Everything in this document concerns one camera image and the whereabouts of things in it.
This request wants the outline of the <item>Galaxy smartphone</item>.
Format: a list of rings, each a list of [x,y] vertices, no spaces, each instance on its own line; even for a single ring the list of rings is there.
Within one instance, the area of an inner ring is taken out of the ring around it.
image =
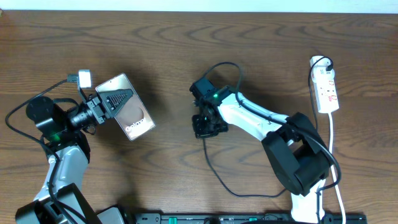
[[[118,122],[128,139],[133,141],[153,129],[155,123],[125,73],[121,73],[96,87],[98,94],[118,89],[131,89],[133,96],[118,113],[109,114]]]

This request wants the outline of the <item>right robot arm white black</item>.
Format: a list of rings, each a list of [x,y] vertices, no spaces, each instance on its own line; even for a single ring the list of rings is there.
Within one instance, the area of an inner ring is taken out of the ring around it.
[[[203,77],[190,92],[199,113],[192,117],[196,138],[212,138],[228,131],[230,124],[261,142],[274,174],[292,194],[292,218],[321,223],[322,192],[334,157],[302,113],[277,114],[247,100],[230,86],[215,87]]]

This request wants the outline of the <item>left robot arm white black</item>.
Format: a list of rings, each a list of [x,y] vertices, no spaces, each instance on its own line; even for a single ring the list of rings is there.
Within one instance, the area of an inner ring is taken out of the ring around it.
[[[49,171],[33,202],[17,210],[17,223],[134,223],[120,205],[95,212],[80,190],[90,162],[88,130],[114,118],[132,95],[131,90],[106,91],[67,111],[59,103],[73,99],[51,99],[44,93],[24,103],[28,118],[42,133],[35,141],[46,153]]]

